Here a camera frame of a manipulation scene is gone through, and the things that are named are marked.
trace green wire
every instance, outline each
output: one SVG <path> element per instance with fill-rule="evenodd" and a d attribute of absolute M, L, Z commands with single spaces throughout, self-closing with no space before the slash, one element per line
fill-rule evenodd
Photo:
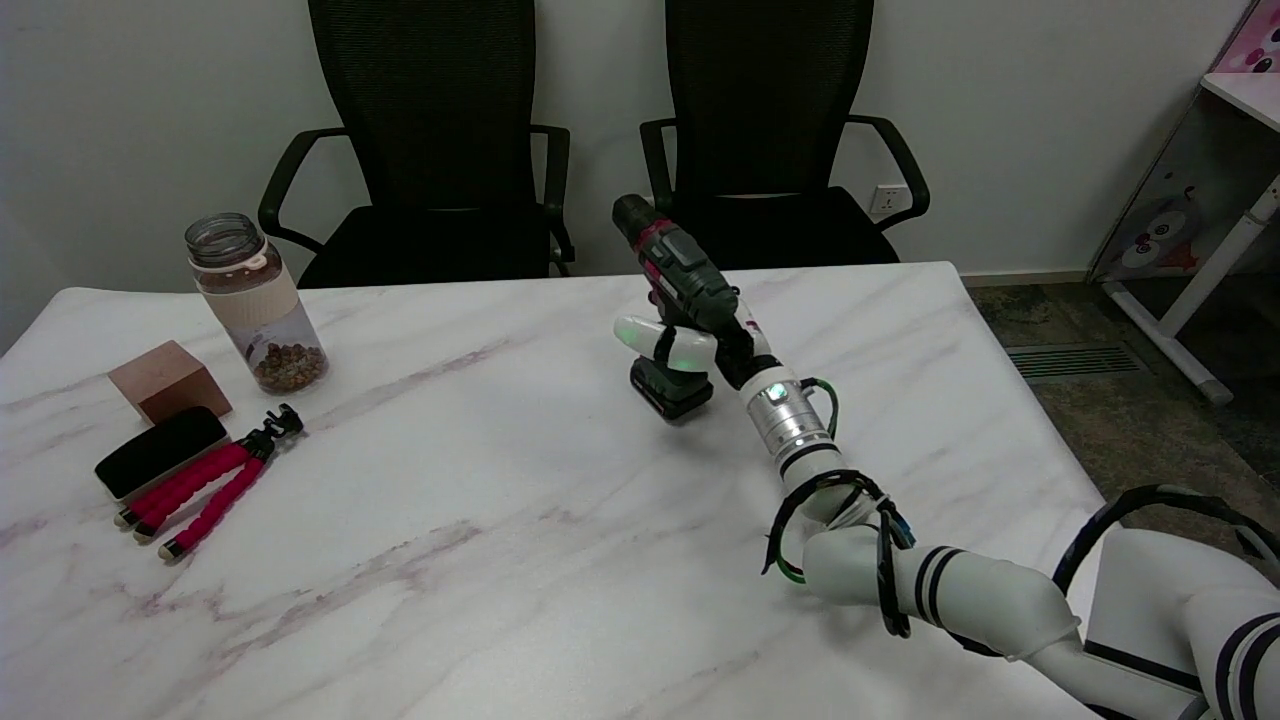
<path fill-rule="evenodd" d="M 827 432 L 831 433 L 831 439 L 836 439 L 836 423 L 840 420 L 840 397 L 836 396 L 836 388 L 827 380 L 814 378 L 813 383 L 826 391 L 827 397 L 831 398 L 831 421 L 827 423 Z"/>
<path fill-rule="evenodd" d="M 782 571 L 782 574 L 786 575 L 786 578 L 788 580 L 791 580 L 792 583 L 795 583 L 797 585 L 803 585 L 804 584 L 804 575 L 797 575 L 797 574 L 792 573 L 791 569 L 787 568 L 786 562 L 778 562 L 778 570 Z"/>

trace chair armrest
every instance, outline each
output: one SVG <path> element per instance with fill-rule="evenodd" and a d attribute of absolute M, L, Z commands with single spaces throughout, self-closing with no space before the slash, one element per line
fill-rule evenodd
<path fill-rule="evenodd" d="M 876 223 L 876 228 L 883 232 L 902 220 L 923 215 L 929 209 L 929 186 L 924 182 L 924 173 L 920 172 L 920 165 L 915 161 L 915 155 L 911 155 L 911 149 L 902 140 L 902 133 L 897 132 L 893 123 L 884 118 L 849 115 L 847 122 L 876 128 L 881 140 L 888 146 L 890 154 L 893 155 L 893 161 L 897 163 L 897 169 L 902 173 L 902 179 L 906 181 L 908 190 L 911 191 L 911 206 Z"/>
<path fill-rule="evenodd" d="M 653 204 L 662 214 L 671 213 L 675 205 L 671 195 L 671 170 L 667 167 L 667 145 L 662 141 L 662 128 L 673 127 L 676 118 L 640 124 L 640 143 L 644 146 L 644 164 L 649 169 Z"/>
<path fill-rule="evenodd" d="M 568 186 L 568 131 L 554 126 L 529 126 L 529 132 L 547 136 L 547 179 L 543 183 L 543 209 L 550 222 L 552 236 L 559 247 L 557 260 L 572 263 L 577 258 L 568 231 L 564 229 L 564 190 Z"/>
<path fill-rule="evenodd" d="M 280 225 L 280 205 L 284 205 L 284 196 L 289 193 L 293 176 L 298 174 L 298 168 L 302 167 L 302 160 L 307 156 L 311 146 L 321 137 L 338 135 L 347 135 L 347 129 L 308 129 L 300 132 L 293 142 L 289 142 L 289 146 L 284 149 L 284 155 L 280 155 L 280 160 L 275 164 L 275 172 L 271 173 L 271 179 L 266 183 L 266 192 L 262 193 L 262 201 L 257 206 L 257 224 L 264 233 L 288 240 L 312 252 L 324 250 L 324 245 L 315 240 Z"/>

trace white desk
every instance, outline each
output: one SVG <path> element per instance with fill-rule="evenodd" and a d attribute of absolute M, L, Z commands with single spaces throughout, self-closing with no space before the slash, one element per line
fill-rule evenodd
<path fill-rule="evenodd" d="M 1280 76 L 1274 73 L 1210 73 L 1201 85 L 1231 105 L 1248 113 L 1271 129 L 1280 132 Z M 1271 182 L 1253 208 L 1240 218 L 1222 245 L 1204 261 L 1187 290 L 1158 320 L 1123 283 L 1105 283 L 1102 288 L 1142 328 L 1147 337 L 1183 372 L 1215 405 L 1231 401 L 1231 391 L 1210 373 L 1183 343 L 1178 333 L 1204 304 L 1213 288 L 1231 272 L 1235 263 L 1253 245 L 1276 213 L 1280 202 L 1280 177 Z"/>
<path fill-rule="evenodd" d="M 920 542 L 1051 571 L 1101 506 L 948 264 L 731 275 L 778 356 L 838 387 L 841 445 Z M 274 401 L 198 296 L 60 293 L 0 360 L 0 716 L 1093 717 L 762 578 L 772 464 L 723 384 L 678 429 L 631 389 L 611 324 L 645 292 L 303 292 L 333 360 L 291 400 L 310 437 L 177 566 L 92 475 L 143 428 L 105 373 L 174 338 L 234 436 Z"/>

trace wooden block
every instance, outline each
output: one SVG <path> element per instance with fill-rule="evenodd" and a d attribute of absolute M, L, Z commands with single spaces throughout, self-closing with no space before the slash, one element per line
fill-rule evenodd
<path fill-rule="evenodd" d="M 204 405 L 219 418 L 232 411 L 205 365 L 169 341 L 108 373 L 120 395 L 151 424 Z"/>

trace silver joint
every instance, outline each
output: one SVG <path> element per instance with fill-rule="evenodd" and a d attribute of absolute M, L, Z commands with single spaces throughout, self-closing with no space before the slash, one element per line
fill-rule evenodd
<path fill-rule="evenodd" d="M 762 389 L 746 404 L 746 414 L 780 470 L 788 457 L 805 447 L 832 442 L 796 380 L 777 382 Z"/>

